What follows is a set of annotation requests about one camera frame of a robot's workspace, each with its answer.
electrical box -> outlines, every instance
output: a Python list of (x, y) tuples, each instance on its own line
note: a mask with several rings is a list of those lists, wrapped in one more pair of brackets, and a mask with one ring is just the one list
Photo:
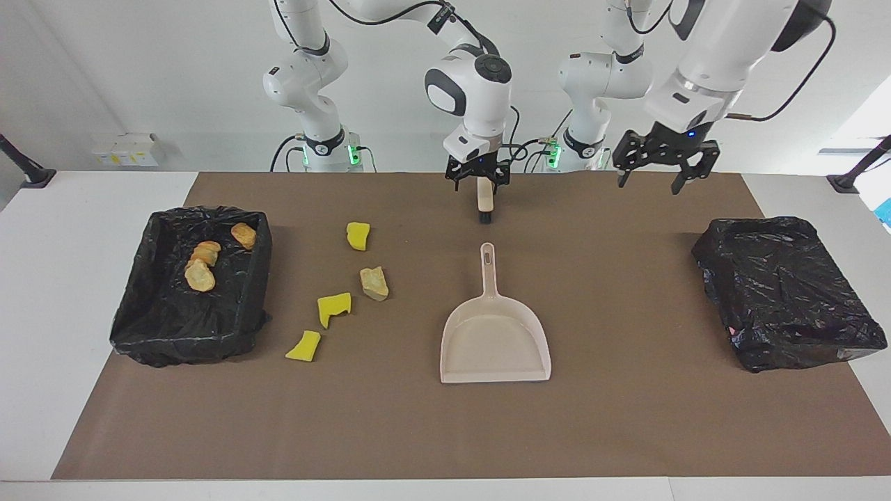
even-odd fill
[(158, 167), (164, 160), (154, 134), (96, 137), (92, 154), (106, 167)]
[(133, 143), (130, 156), (140, 167), (157, 167), (164, 160), (164, 152), (157, 141)]
[(121, 167), (135, 167), (136, 159), (130, 154), (133, 147), (132, 143), (117, 143), (111, 149), (111, 159), (116, 161)]
[(111, 155), (111, 150), (113, 149), (114, 143), (97, 143), (90, 153), (93, 154), (93, 158), (96, 159), (99, 165), (104, 167), (114, 167), (120, 164), (116, 162)]

black trash bag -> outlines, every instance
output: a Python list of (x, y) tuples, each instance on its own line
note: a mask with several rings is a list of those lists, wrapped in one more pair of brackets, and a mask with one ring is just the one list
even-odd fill
[[(257, 230), (253, 250), (232, 237), (236, 223)], [(197, 292), (184, 271), (194, 247), (205, 240), (222, 246), (210, 269), (217, 285)], [(111, 326), (111, 346), (153, 367), (215, 362), (251, 351), (266, 321), (271, 256), (272, 236), (262, 212), (234, 207), (155, 212), (133, 259)]]
[(716, 219), (692, 253), (737, 358), (753, 373), (842, 362), (887, 347), (882, 328), (803, 219)]

dustpan handle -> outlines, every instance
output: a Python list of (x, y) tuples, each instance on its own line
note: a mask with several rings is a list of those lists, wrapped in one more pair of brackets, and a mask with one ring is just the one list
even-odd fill
[(483, 263), (483, 296), (498, 296), (498, 281), (495, 279), (495, 246), (486, 242), (479, 248), (479, 258)]

dustpan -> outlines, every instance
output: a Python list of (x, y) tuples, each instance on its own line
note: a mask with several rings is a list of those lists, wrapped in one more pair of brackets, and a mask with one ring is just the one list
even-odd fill
[(445, 321), (439, 352), (442, 382), (515, 382), (551, 379), (544, 328), (523, 303), (498, 293), (495, 246), (479, 248), (483, 295), (465, 301)]

cable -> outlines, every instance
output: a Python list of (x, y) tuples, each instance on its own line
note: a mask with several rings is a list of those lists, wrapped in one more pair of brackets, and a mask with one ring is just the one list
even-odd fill
[(300, 146), (294, 146), (284, 154), (284, 167), (288, 170), (288, 172), (290, 172), (290, 154), (292, 152), (303, 152), (303, 148), (301, 148)]
[(275, 162), (278, 160), (278, 156), (279, 156), (279, 154), (282, 153), (282, 150), (284, 149), (285, 145), (287, 143), (290, 143), (291, 141), (294, 141), (295, 139), (298, 139), (298, 136), (288, 136), (287, 139), (285, 139), (284, 141), (282, 141), (281, 144), (279, 144), (278, 149), (275, 150), (275, 155), (273, 155), (273, 162), (269, 165), (269, 172), (275, 171)]
[[(542, 139), (541, 139), (540, 137), (537, 137), (537, 138), (535, 138), (535, 139), (530, 139), (530, 140), (526, 141), (526, 142), (523, 143), (523, 144), (506, 144), (505, 146), (508, 146), (509, 149), (510, 149), (511, 147), (516, 147), (516, 148), (517, 148), (517, 151), (515, 151), (514, 153), (511, 154), (510, 163), (513, 163), (513, 162), (515, 162), (515, 161), (517, 161), (517, 160), (524, 160), (524, 159), (528, 158), (528, 156), (529, 156), (529, 149), (527, 148), (527, 146), (529, 146), (530, 144), (538, 143), (538, 142), (541, 141), (541, 140), (542, 140)], [(526, 152), (526, 156), (525, 156), (525, 157), (522, 157), (522, 158), (519, 158), (518, 155), (519, 155), (520, 152)]]
[(523, 174), (526, 174), (529, 171), (529, 162), (532, 160), (532, 157), (534, 157), (536, 155), (545, 155), (545, 154), (546, 153), (544, 152), (544, 150), (530, 154), (529, 158), (526, 159), (526, 165), (523, 166)]
[(668, 7), (666, 7), (665, 11), (662, 12), (662, 15), (659, 16), (659, 19), (656, 20), (656, 24), (650, 26), (647, 29), (640, 30), (637, 28), (637, 26), (634, 25), (634, 18), (632, 17), (634, 14), (631, 12), (630, 2), (628, 2), (626, 0), (625, 1), (625, 12), (627, 12), (627, 14), (628, 14), (628, 21), (631, 23), (631, 29), (633, 29), (634, 33), (637, 33), (638, 35), (648, 35), (648, 34), (652, 33), (653, 30), (656, 29), (656, 27), (662, 22), (662, 20), (666, 18), (666, 16), (668, 15), (668, 12), (671, 11), (671, 4), (673, 4), (673, 3), (674, 3), (674, 0), (672, 0), (671, 2), (668, 3)]
[(489, 40), (488, 37), (486, 37), (482, 33), (478, 32), (477, 29), (474, 28), (472, 24), (470, 24), (470, 21), (465, 20), (463, 17), (461, 17), (457, 13), (454, 15), (454, 17), (458, 21), (460, 21), (461, 24), (464, 25), (464, 28), (466, 28), (471, 33), (471, 35), (473, 35), (474, 37), (477, 38), (477, 40), (479, 41), (479, 48), (485, 50), (486, 53), (490, 53), (493, 55), (501, 55), (501, 53), (498, 52), (498, 47), (495, 46), (495, 44), (492, 42), (492, 40)]
[(401, 18), (402, 16), (406, 15), (407, 13), (417, 10), (417, 9), (420, 9), (421, 7), (424, 7), (427, 5), (442, 6), (444, 4), (444, 2), (442, 2), (440, 0), (427, 0), (426, 2), (420, 2), (418, 4), (414, 4), (410, 7), (407, 7), (400, 13), (393, 14), (386, 19), (382, 19), (380, 21), (365, 21), (365, 20), (361, 20), (361, 19), (351, 16), (349, 13), (347, 13), (347, 11), (344, 11), (340, 7), (340, 5), (337, 5), (337, 3), (334, 2), (334, 0), (328, 0), (328, 1), (331, 2), (331, 5), (334, 5), (334, 8), (337, 9), (341, 14), (343, 14), (347, 19), (349, 19), (350, 21), (353, 21), (353, 22), (357, 22), (364, 26), (380, 26), (381, 24), (387, 24), (388, 22), (395, 21), (395, 20)]
[(798, 84), (798, 87), (795, 89), (794, 92), (792, 92), (792, 95), (789, 96), (789, 99), (787, 99), (786, 102), (782, 104), (782, 106), (777, 108), (776, 111), (774, 111), (770, 115), (767, 115), (766, 117), (753, 117), (751, 115), (747, 115), (746, 113), (728, 113), (727, 114), (728, 119), (748, 120), (748, 121), (752, 121), (752, 122), (766, 122), (767, 120), (776, 117), (777, 115), (782, 113), (782, 111), (785, 110), (786, 107), (789, 106), (790, 103), (792, 103), (792, 101), (796, 98), (798, 93), (801, 92), (801, 89), (805, 88), (807, 81), (811, 79), (811, 77), (813, 76), (815, 71), (817, 71), (817, 68), (820, 68), (820, 64), (823, 62), (824, 59), (826, 59), (826, 55), (830, 53), (830, 50), (832, 50), (832, 46), (835, 44), (836, 34), (838, 33), (838, 30), (836, 29), (835, 22), (833, 22), (832, 19), (830, 19), (830, 17), (828, 15), (814, 9), (809, 4), (805, 3), (803, 5), (807, 6), (814, 13), (816, 13), (816, 15), (818, 17), (820, 17), (821, 19), (823, 19), (830, 25), (830, 30), (831, 30), (830, 41), (828, 42), (828, 44), (826, 44), (826, 48), (823, 49), (823, 53), (820, 54), (820, 57), (817, 59), (817, 62), (813, 65), (811, 70), (807, 72), (807, 75), (805, 75), (805, 79), (802, 80), (800, 84)]
[(513, 124), (513, 130), (511, 131), (511, 138), (508, 139), (508, 143), (513, 143), (513, 137), (517, 134), (517, 127), (519, 127), (519, 110), (513, 104), (511, 105), (511, 109), (514, 113), (517, 113), (517, 121)]
[(867, 172), (869, 172), (869, 171), (871, 171), (871, 170), (875, 170), (875, 169), (877, 169), (877, 168), (879, 168), (879, 167), (881, 167), (881, 166), (887, 164), (889, 161), (891, 161), (891, 159), (885, 159), (884, 161), (880, 162), (879, 164), (876, 164), (876, 165), (874, 165), (874, 166), (872, 166), (872, 167), (867, 168), (866, 170), (864, 170), (864, 171), (863, 171), (863, 174), (866, 174)]
[[(554, 129), (554, 133), (551, 134), (551, 137), (557, 136), (557, 133), (560, 132), (560, 127), (563, 127), (563, 124), (566, 123), (566, 120), (569, 118), (569, 115), (571, 115), (571, 114), (572, 114), (572, 108), (570, 108), (569, 111), (566, 112), (566, 115), (563, 117), (563, 120), (560, 121), (560, 124), (557, 126), (557, 128)], [(544, 146), (544, 148), (542, 148), (542, 150), (539, 153), (544, 153), (544, 150), (547, 150), (547, 149), (548, 149), (548, 146), (546, 144)], [(537, 159), (535, 159), (535, 163), (532, 165), (532, 170), (529, 172), (530, 174), (535, 174), (535, 169), (538, 168), (538, 161), (541, 160), (542, 157), (543, 157), (543, 155), (540, 154), (539, 157)]]
[(368, 154), (372, 156), (372, 168), (374, 169), (374, 172), (377, 172), (377, 171), (378, 171), (378, 164), (374, 162), (374, 152), (372, 151), (372, 149), (369, 148), (368, 146), (358, 146), (358, 147), (356, 148), (356, 151), (357, 151), (357, 152), (360, 152), (360, 151), (362, 151), (362, 150), (368, 150)]
[(297, 39), (294, 37), (294, 34), (290, 32), (290, 28), (288, 28), (288, 23), (285, 22), (285, 20), (284, 20), (284, 14), (282, 14), (282, 8), (279, 7), (277, 1), (273, 1), (273, 4), (275, 4), (275, 11), (278, 12), (278, 14), (279, 14), (279, 19), (282, 20), (282, 25), (284, 26), (285, 31), (288, 32), (288, 36), (290, 37), (290, 41), (291, 41), (291, 42), (294, 42), (294, 45), (297, 47), (297, 50), (302, 49), (303, 47), (301, 47), (300, 44), (297, 43)]
[[(420, 9), (421, 7), (425, 7), (427, 5), (439, 5), (440, 7), (446, 6), (445, 0), (427, 0), (425, 2), (419, 2), (417, 4), (406, 7), (401, 12), (393, 14), (386, 19), (382, 19), (380, 21), (366, 21), (366, 20), (361, 20), (361, 19), (351, 15), (349, 12), (343, 10), (343, 8), (340, 5), (338, 5), (334, 0), (328, 0), (328, 1), (331, 3), (331, 5), (334, 5), (334, 8), (337, 9), (338, 12), (343, 14), (344, 17), (346, 17), (350, 21), (359, 23), (363, 26), (380, 26), (381, 24), (387, 24), (388, 22), (395, 21), (395, 20), (403, 17), (404, 15), (406, 15), (409, 12), (415, 11), (415, 10)], [(485, 35), (479, 33), (477, 31), (477, 29), (473, 28), (473, 25), (470, 24), (470, 21), (465, 20), (463, 17), (461, 17), (457, 13), (454, 13), (454, 17), (455, 17), (455, 19), (460, 21), (461, 24), (464, 25), (464, 28), (467, 28), (467, 30), (474, 37), (477, 38), (477, 40), (479, 41), (479, 47), (481, 49), (483, 49), (487, 53), (499, 55), (498, 47), (496, 47), (495, 44), (492, 43), (492, 40), (489, 40)]]

